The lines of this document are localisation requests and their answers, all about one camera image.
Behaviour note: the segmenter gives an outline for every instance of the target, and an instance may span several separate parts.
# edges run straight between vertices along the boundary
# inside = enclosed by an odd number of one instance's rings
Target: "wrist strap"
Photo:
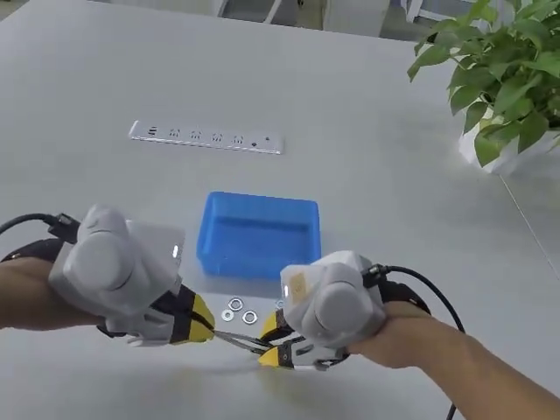
[[[22,248],[10,252],[2,260],[2,263],[4,261],[16,260],[18,258],[26,257],[34,257],[43,261],[47,261],[49,263],[54,263],[57,256],[59,256],[62,245],[64,245],[64,241],[58,238],[35,241],[23,246]]]

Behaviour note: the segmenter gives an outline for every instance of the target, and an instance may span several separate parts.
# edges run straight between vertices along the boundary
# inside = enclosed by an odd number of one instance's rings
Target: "white power strip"
[[[131,140],[144,140],[156,143],[184,144],[187,146],[213,147],[232,151],[256,151],[280,155],[284,141],[278,134],[209,129],[193,126],[157,124],[156,122],[136,121],[130,129]]]

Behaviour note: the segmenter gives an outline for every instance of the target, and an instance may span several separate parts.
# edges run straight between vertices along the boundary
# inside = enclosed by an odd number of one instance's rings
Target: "black cable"
[[[457,311],[455,311],[455,308],[453,307],[452,303],[447,299],[447,297],[445,297],[445,295],[441,292],[441,290],[438,289],[438,287],[436,287],[436,285],[432,283],[427,277],[421,275],[420,273],[414,271],[413,269],[407,269],[406,267],[399,267],[398,265],[389,265],[385,267],[385,269],[387,270],[387,273],[393,271],[395,273],[408,274],[409,276],[412,276],[417,280],[420,280],[422,283],[428,286],[428,288],[434,292],[437,298],[441,300],[441,302],[444,304],[447,311],[449,311],[449,313],[453,317],[453,321],[455,321],[455,325],[457,326],[457,329],[462,333],[465,332],[465,328],[463,327],[461,318],[459,318],[459,315],[457,314]],[[453,416],[455,416],[455,411],[457,411],[457,407],[455,407],[455,404],[452,404],[447,413],[446,420],[452,420]]]
[[[22,216],[14,217],[12,220],[5,222],[0,226],[0,235],[6,230],[13,228],[14,226],[20,225],[26,221],[43,221],[47,225],[54,225],[57,223],[57,218],[45,213],[29,213]]]

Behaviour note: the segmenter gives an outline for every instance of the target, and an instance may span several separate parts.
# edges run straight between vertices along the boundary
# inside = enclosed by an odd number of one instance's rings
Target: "blue bin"
[[[211,192],[197,257],[208,275],[277,280],[285,266],[321,257],[319,207],[305,199]]]

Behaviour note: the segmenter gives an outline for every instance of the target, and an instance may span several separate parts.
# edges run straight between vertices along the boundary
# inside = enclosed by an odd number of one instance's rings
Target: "metal washer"
[[[259,319],[259,317],[256,315],[255,311],[246,311],[241,317],[241,319],[243,319],[243,322],[248,326],[252,326]]]
[[[234,312],[230,311],[229,309],[225,309],[221,313],[221,318],[226,322],[233,320],[234,316],[235,316]]]
[[[234,297],[227,302],[227,307],[233,312],[238,312],[243,309],[243,301],[238,297]]]

